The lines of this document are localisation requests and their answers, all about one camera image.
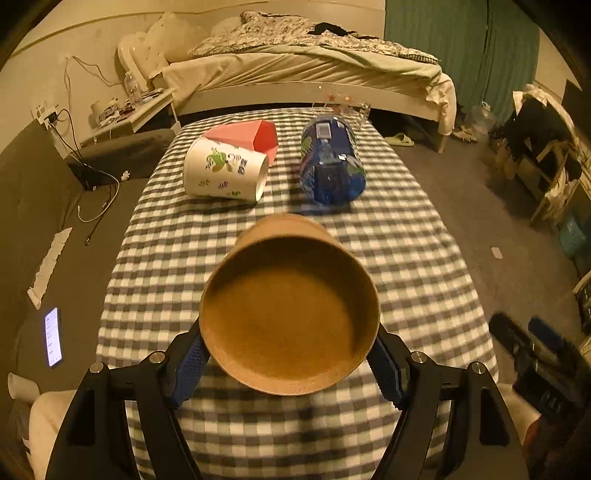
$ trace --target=cup with frog print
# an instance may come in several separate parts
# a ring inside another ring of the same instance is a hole
[[[183,185],[190,196],[256,203],[265,189],[268,170],[269,157],[264,153],[200,137],[185,156]]]

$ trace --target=blanket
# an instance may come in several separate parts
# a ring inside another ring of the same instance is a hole
[[[438,64],[439,60],[428,53],[406,48],[378,38],[361,37],[351,33],[339,36],[330,30],[321,34],[309,34],[316,23],[296,15],[270,15],[255,11],[241,13],[243,24],[235,30],[203,40],[189,51],[194,58],[225,53],[246,53],[253,48],[266,46],[326,47],[339,51],[361,51],[391,57]]]

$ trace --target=checkered tablecloth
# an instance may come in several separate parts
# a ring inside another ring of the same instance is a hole
[[[97,355],[110,367],[164,350],[199,315],[203,286],[236,237],[266,215],[294,212],[323,225],[370,272],[381,321],[411,350],[435,361],[484,362],[496,377],[491,337],[454,239],[413,176],[376,130],[357,134],[367,188],[349,207],[309,201],[299,182],[300,133],[311,109],[225,115],[184,127],[135,208],[105,298]],[[191,199],[183,189],[190,144],[217,124],[275,123],[279,152],[256,206]],[[139,415],[128,406],[138,466],[153,475]],[[449,406],[437,417],[430,452],[441,449]],[[266,395],[210,360],[193,398],[178,411],[184,437],[209,478],[370,478],[399,412],[380,395],[367,362],[332,388],[301,397]]]

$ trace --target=plastic water bottle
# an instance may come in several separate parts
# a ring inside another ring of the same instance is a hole
[[[353,130],[336,115],[320,115],[301,135],[300,185],[306,195],[326,205],[357,198],[366,174],[356,152]]]
[[[134,78],[131,72],[125,72],[125,90],[129,95],[131,105],[136,106],[142,102],[142,95],[139,91],[138,81]]]

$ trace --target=slipper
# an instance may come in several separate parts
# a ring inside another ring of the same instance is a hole
[[[469,138],[470,142],[478,142],[478,139],[474,136],[474,132],[472,131],[471,128],[466,128],[466,127],[464,127],[464,125],[462,125],[460,128],[462,129],[462,132],[464,132],[466,135],[468,135],[470,137]]]
[[[393,137],[385,137],[384,140],[388,143],[388,145],[396,147],[412,147],[414,145],[414,142],[402,132],[394,135]]]
[[[468,142],[470,143],[470,135],[467,134],[466,132],[464,132],[463,130],[458,130],[456,132],[452,132],[452,136],[458,138],[459,140],[462,140],[463,142]]]

